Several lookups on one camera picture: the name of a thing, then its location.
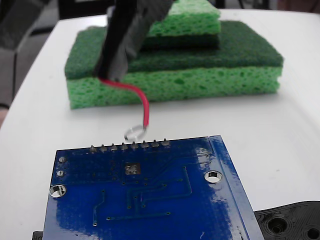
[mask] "red wire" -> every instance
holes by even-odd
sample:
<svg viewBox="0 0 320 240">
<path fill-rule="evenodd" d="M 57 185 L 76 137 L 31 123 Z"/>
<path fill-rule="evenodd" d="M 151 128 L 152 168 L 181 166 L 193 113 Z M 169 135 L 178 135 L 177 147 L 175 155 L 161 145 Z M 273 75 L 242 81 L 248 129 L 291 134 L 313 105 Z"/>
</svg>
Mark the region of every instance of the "red wire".
<svg viewBox="0 0 320 240">
<path fill-rule="evenodd" d="M 142 101 L 143 110 L 144 110 L 143 128 L 147 128 L 147 126 L 149 125 L 149 101 L 148 101 L 148 98 L 145 95 L 145 93 L 140 88 L 133 86 L 133 85 L 130 85 L 130 84 L 125 84 L 125 83 L 121 83 L 121 82 L 117 82 L 117 81 L 111 81 L 111 80 L 103 79 L 103 78 L 99 78 L 99 80 L 103 84 L 109 85 L 111 87 L 125 89 L 125 90 L 135 92 Z"/>
</svg>

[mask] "green sponge layer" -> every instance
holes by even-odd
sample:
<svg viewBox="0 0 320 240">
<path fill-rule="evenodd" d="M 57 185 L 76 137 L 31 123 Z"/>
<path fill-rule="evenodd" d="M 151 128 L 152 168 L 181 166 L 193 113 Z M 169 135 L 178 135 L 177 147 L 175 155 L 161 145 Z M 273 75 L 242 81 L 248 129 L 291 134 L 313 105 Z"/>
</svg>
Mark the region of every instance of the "green sponge layer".
<svg viewBox="0 0 320 240">
<path fill-rule="evenodd" d="M 90 27 L 78 33 L 64 67 L 67 79 L 92 76 L 106 32 L 105 27 Z"/>
<path fill-rule="evenodd" d="M 216 47 L 220 12 L 207 0 L 180 0 L 150 29 L 142 49 Z"/>
<path fill-rule="evenodd" d="M 150 102 L 244 94 L 271 94 L 279 87 L 281 67 L 215 67 L 135 72 L 125 83 L 140 87 Z M 136 94 L 101 84 L 94 77 L 67 80 L 72 109 L 137 104 Z"/>
<path fill-rule="evenodd" d="M 281 67 L 282 56 L 267 40 L 239 21 L 222 21 L 219 49 L 141 52 L 129 72 L 153 72 L 212 67 Z"/>
</svg>

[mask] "white table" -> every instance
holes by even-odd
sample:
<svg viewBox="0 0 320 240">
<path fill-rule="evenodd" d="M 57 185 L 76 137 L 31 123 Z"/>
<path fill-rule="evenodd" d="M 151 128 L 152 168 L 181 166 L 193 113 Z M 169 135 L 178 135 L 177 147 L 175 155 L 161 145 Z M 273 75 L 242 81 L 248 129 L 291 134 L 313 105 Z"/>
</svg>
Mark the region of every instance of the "white table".
<svg viewBox="0 0 320 240">
<path fill-rule="evenodd" d="M 278 94 L 153 103 L 146 141 L 222 135 L 254 211 L 320 201 L 320 15 L 222 10 L 284 56 Z M 142 107 L 69 109 L 64 66 L 77 32 L 105 16 L 60 21 L 0 130 L 1 239 L 42 231 L 56 150 L 120 144 Z"/>
</svg>

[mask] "black object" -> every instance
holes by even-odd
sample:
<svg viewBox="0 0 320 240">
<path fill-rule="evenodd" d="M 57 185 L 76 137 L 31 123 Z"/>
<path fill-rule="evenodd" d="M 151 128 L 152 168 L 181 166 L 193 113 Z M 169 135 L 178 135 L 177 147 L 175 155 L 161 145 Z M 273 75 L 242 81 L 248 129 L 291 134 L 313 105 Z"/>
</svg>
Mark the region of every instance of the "black object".
<svg viewBox="0 0 320 240">
<path fill-rule="evenodd" d="M 15 99 L 15 96 L 16 96 L 17 60 L 18 60 L 18 52 L 15 51 L 13 54 L 12 101 Z"/>
<path fill-rule="evenodd" d="M 242 0 L 238 0 L 239 1 L 239 5 L 242 9 L 245 9 L 244 3 L 242 2 Z"/>
<path fill-rule="evenodd" d="M 0 109 L 9 109 L 9 106 L 5 103 L 0 103 Z"/>
<path fill-rule="evenodd" d="M 72 19 L 106 14 L 107 8 L 115 5 L 115 0 L 59 0 L 59 18 Z"/>
<path fill-rule="evenodd" d="M 312 4 L 309 12 L 310 12 L 310 13 L 313 13 L 313 12 L 316 10 L 316 8 L 317 8 L 317 6 L 319 5 L 319 3 L 320 3 L 320 0 L 314 1 L 314 3 Z"/>
<path fill-rule="evenodd" d="M 43 231 L 34 231 L 32 235 L 32 240 L 42 240 L 43 235 Z"/>
<path fill-rule="evenodd" d="M 0 23 L 2 20 L 7 16 L 8 12 L 10 11 L 10 8 L 15 3 L 14 0 L 1 0 L 0 1 Z"/>
<path fill-rule="evenodd" d="M 37 28 L 33 30 L 30 35 L 34 36 L 34 35 L 40 35 L 40 34 L 49 34 L 52 32 L 53 29 L 54 29 L 53 26 Z"/>
<path fill-rule="evenodd" d="M 116 2 L 111 21 L 108 24 L 108 34 L 106 35 L 102 52 L 94 69 L 94 75 L 97 77 L 103 79 L 109 78 L 108 75 L 112 67 L 112 61 L 132 24 L 136 12 L 137 0 Z"/>
<path fill-rule="evenodd" d="M 265 9 L 269 10 L 270 9 L 270 0 L 254 0 L 253 1 L 253 8 L 254 9 Z"/>
<path fill-rule="evenodd" d="M 225 0 L 216 0 L 215 7 L 217 9 L 225 9 L 226 8 L 226 1 Z"/>
<path fill-rule="evenodd" d="M 320 201 L 254 212 L 265 240 L 320 240 Z"/>
</svg>

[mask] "blue circuit board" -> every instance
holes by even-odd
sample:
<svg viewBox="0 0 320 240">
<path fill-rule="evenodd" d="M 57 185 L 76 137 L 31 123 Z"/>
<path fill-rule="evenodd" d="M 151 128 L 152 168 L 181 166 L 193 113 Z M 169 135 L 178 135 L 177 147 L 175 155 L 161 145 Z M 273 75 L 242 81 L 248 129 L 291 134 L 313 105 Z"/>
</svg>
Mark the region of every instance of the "blue circuit board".
<svg viewBox="0 0 320 240">
<path fill-rule="evenodd" d="M 44 240 L 263 240 L 220 136 L 58 150 L 50 187 Z"/>
</svg>

